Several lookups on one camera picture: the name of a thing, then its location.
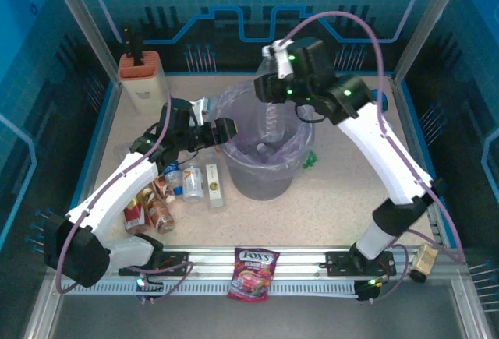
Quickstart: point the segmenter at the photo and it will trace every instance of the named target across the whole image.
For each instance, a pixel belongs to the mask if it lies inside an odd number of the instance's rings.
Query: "green object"
[[[306,158],[305,164],[303,164],[303,168],[307,169],[312,167],[317,162],[317,160],[317,155],[313,151],[310,151],[309,156]]]

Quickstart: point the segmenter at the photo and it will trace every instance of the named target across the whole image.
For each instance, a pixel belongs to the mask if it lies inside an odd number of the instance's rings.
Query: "speckled surface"
[[[249,76],[173,76],[168,85],[175,97],[196,100],[220,94],[227,86]],[[365,77],[377,88],[375,77]],[[405,143],[402,126],[385,82],[390,108],[385,114],[395,134]],[[159,115],[137,115],[123,91],[97,177],[100,185],[119,165],[116,146],[132,141],[155,123]],[[210,211],[207,203],[187,204],[177,200],[170,205],[176,229],[166,235],[149,235],[169,245],[259,245],[313,246],[351,245],[372,221],[372,211],[388,197],[386,189],[367,160],[338,128],[322,122],[316,128],[314,152],[319,161],[302,169],[282,196],[265,202],[247,199],[232,184],[221,158],[221,183],[225,194],[222,211]],[[431,236],[430,223],[423,216],[414,228]],[[109,238],[125,238],[122,215],[108,233]],[[414,235],[404,235],[406,245],[421,244]]]

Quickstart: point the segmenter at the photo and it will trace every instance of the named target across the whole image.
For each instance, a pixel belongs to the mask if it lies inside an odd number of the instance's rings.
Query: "candy bag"
[[[227,297],[243,302],[264,302],[274,278],[279,252],[268,249],[235,249],[235,265]]]

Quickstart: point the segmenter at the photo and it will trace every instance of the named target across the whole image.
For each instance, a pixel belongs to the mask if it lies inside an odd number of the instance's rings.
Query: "trash bin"
[[[232,118],[238,129],[237,135],[221,146],[235,187],[254,200],[270,200],[288,189],[311,151],[314,140],[314,125],[300,121],[295,114],[295,105],[285,103],[286,130],[281,141],[265,143],[265,154],[258,133],[256,114],[264,103],[255,96],[253,81],[237,83],[228,87],[220,96],[216,117]],[[300,117],[311,119],[313,109],[298,108]]]

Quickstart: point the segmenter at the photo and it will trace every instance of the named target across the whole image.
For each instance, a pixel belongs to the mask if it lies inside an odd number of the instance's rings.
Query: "white robotic arm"
[[[193,152],[222,144],[237,133],[231,119],[218,118],[213,123],[204,122],[203,109],[206,105],[207,99],[200,99],[195,103],[171,99],[168,122],[165,105],[160,122],[152,125],[135,140],[125,160],[94,194],[71,209],[64,218],[54,214],[49,216],[44,224],[45,263],[54,269],[58,266],[62,245],[69,238],[62,273],[84,287],[97,283],[107,270],[130,266],[157,267],[158,265],[154,265],[159,260],[156,256],[163,252],[163,245],[158,241],[146,235],[112,242],[106,241],[105,237],[115,216],[159,172],[178,158],[180,150]],[[167,130],[163,139],[152,150],[159,138],[158,131],[164,127]],[[147,159],[129,168],[147,153]],[[80,226],[74,236],[69,236],[79,221]]]
[[[441,181],[434,182],[412,159],[383,116],[386,132],[381,131],[370,89],[358,76],[334,74],[324,42],[315,38],[283,45],[278,42],[262,50],[274,53],[278,73],[255,80],[257,97],[263,102],[293,101],[296,107],[313,106],[316,113],[337,125],[357,145],[387,188],[389,199],[373,212],[373,223],[351,248],[353,263],[361,274],[366,270],[363,265],[375,260],[433,202],[399,153],[434,192]]]

